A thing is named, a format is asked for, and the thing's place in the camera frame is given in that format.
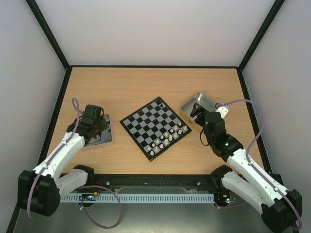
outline black frame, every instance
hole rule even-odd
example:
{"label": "black frame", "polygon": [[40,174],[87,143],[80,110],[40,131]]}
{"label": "black frame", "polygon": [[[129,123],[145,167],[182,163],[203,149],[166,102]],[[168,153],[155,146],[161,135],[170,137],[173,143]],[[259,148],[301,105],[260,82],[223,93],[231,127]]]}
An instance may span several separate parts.
{"label": "black frame", "polygon": [[[74,67],[135,67],[135,68],[233,68],[236,69],[241,88],[243,91],[243,95],[245,99],[250,99],[245,79],[243,77],[243,70],[246,67],[247,63],[251,59],[253,53],[255,52],[257,46],[259,45],[260,41],[264,37],[265,33],[267,32],[269,26],[273,22],[275,16],[277,15],[278,11],[282,7],[285,0],[275,0],[273,6],[271,7],[267,17],[265,18],[263,24],[261,25],[259,31],[257,32],[252,44],[250,45],[248,51],[246,52],[244,58],[242,59],[240,65],[238,67],[235,66],[84,66],[84,65],[75,65],[71,66],[69,65],[68,61],[66,60],[60,46],[58,45],[58,42],[56,41],[48,23],[46,22],[42,12],[40,11],[37,3],[35,0],[26,0],[28,3],[31,11],[33,12],[35,18],[37,19],[40,27],[42,28],[43,32],[45,33],[47,39],[49,40],[51,46],[53,47],[56,55],[58,56],[60,62],[62,63],[64,69],[66,70],[66,73],[64,75],[64,79],[60,88],[60,92],[55,104],[55,108],[53,111],[53,115],[51,117],[51,121],[49,124],[49,128],[44,140],[44,144],[38,159],[38,164],[41,163],[47,156],[48,149],[50,147],[52,135],[56,126],[57,118],[60,112],[60,108],[64,99],[64,95],[66,92],[66,88],[69,82],[69,78],[71,75],[72,68]],[[250,103],[246,103],[247,110],[249,113],[249,117],[253,126],[254,134],[257,134],[259,132],[259,126],[255,117],[255,112]],[[269,163],[269,159],[263,144],[262,137],[259,137],[257,140],[259,152],[261,155],[261,159],[263,162],[264,169],[271,174],[272,177],[274,177],[277,181],[280,183],[282,182],[280,175],[273,174],[271,170],[271,166]],[[96,177],[98,180],[101,180],[104,184],[104,181],[109,181],[109,185],[107,186],[120,186],[120,185],[128,185],[133,186],[137,184],[145,184],[148,183],[148,181],[153,181],[151,186],[159,186],[157,185],[160,183],[163,183],[163,180],[166,180],[166,186],[174,186],[174,184],[184,184],[183,187],[197,187],[198,189],[201,189],[202,191],[210,191],[212,193],[217,194],[218,191],[215,190],[213,185],[210,181],[210,175],[119,175],[119,174],[97,174]],[[7,233],[12,233],[15,228],[15,224],[19,215],[20,209],[16,206],[14,209],[14,212],[11,217],[11,221],[9,223]]]}

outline white wall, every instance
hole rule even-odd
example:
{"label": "white wall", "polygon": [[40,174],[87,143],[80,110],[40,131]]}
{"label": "white wall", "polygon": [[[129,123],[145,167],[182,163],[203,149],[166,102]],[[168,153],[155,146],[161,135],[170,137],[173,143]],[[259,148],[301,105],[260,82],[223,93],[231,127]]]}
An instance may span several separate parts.
{"label": "white wall", "polygon": [[0,232],[43,145],[65,70],[24,0],[0,1]]}
{"label": "white wall", "polygon": [[274,0],[37,0],[71,65],[238,66]]}
{"label": "white wall", "polygon": [[273,172],[303,197],[302,233],[311,229],[311,1],[287,0],[244,70],[265,110],[263,140]]}

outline wooden tabletop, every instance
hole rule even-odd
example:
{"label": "wooden tabletop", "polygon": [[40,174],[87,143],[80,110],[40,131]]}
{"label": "wooden tabletop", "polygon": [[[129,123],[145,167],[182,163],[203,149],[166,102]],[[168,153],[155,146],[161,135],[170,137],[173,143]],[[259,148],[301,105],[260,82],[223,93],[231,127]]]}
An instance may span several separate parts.
{"label": "wooden tabletop", "polygon": [[[197,131],[192,130],[149,162],[120,124],[120,120],[159,96],[178,113],[180,107],[198,92],[218,102],[243,99],[236,69],[75,67],[48,154],[75,119],[71,99],[76,97],[82,110],[87,104],[93,104],[103,107],[105,114],[110,115],[115,144],[78,152],[64,172],[82,164],[101,174],[210,174],[224,162],[210,147],[202,146]],[[245,147],[253,140],[254,132],[245,103],[231,105],[225,123],[227,132]],[[250,154],[262,166],[257,145]]]}

